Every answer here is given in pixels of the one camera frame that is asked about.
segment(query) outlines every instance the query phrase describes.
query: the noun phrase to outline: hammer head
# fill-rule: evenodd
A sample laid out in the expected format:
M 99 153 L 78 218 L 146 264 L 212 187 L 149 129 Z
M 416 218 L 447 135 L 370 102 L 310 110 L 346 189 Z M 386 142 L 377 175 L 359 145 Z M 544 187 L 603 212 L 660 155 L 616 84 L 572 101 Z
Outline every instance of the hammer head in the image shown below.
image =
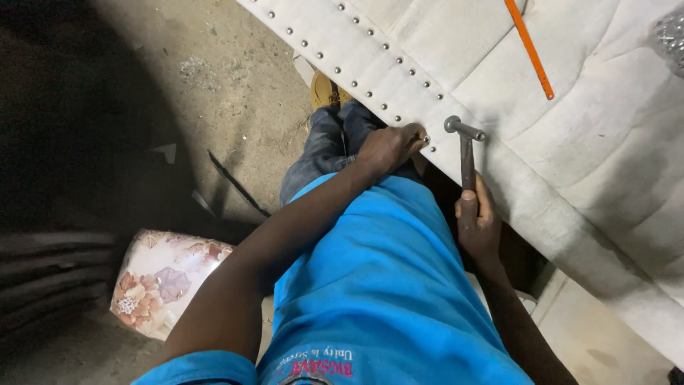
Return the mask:
M 449 133 L 458 132 L 459 135 L 478 142 L 487 138 L 487 134 L 484 131 L 462 123 L 461 118 L 456 115 L 452 115 L 444 121 L 444 130 Z

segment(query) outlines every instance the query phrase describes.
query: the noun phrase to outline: blue t-shirt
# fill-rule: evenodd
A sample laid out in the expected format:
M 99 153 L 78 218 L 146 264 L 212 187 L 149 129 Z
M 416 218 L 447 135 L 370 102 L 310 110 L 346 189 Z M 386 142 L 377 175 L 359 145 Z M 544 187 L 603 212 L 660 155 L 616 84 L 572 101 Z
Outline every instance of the blue t-shirt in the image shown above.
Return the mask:
M 274 302 L 257 368 L 203 351 L 134 384 L 532 384 L 503 348 L 432 193 L 409 179 L 388 177 L 356 198 L 276 283 Z

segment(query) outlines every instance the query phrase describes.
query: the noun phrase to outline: hand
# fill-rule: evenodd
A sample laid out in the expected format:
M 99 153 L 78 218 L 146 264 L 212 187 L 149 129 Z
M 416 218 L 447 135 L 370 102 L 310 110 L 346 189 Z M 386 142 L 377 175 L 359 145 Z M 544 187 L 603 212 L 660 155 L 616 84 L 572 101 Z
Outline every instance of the hand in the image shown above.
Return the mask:
M 425 129 L 418 123 L 378 129 L 368 134 L 356 161 L 369 167 L 375 178 L 388 175 L 427 145 L 424 137 Z
M 477 194 L 472 190 L 463 190 L 461 199 L 456 202 L 458 242 L 482 268 L 482 264 L 499 262 L 501 217 L 479 173 L 475 176 L 475 189 Z

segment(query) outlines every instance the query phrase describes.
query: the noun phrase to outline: hammer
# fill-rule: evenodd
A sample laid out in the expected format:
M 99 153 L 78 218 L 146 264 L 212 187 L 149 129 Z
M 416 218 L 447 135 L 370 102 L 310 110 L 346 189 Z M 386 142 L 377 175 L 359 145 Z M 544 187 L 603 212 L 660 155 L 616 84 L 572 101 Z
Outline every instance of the hammer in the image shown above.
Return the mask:
M 475 191 L 475 159 L 473 158 L 473 139 L 481 142 L 487 135 L 481 129 L 461 123 L 461 118 L 452 115 L 444 121 L 446 132 L 458 132 L 461 137 L 461 187 Z

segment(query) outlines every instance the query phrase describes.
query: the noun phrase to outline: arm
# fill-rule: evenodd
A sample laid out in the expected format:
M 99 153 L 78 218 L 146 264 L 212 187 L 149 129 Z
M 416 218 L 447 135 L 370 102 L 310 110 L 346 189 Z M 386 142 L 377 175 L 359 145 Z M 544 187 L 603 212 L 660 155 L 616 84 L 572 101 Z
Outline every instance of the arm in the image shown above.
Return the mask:
M 458 240 L 475 262 L 477 280 L 503 346 L 535 384 L 577 385 L 568 369 L 551 351 L 508 281 L 499 260 L 501 218 L 479 174 L 476 189 L 477 194 L 471 190 L 463 191 L 461 199 L 456 202 Z
M 162 362 L 206 350 L 256 362 L 264 293 L 357 196 L 422 148 L 424 136 L 417 124 L 371 132 L 354 163 L 259 226 L 202 284 L 166 340 Z

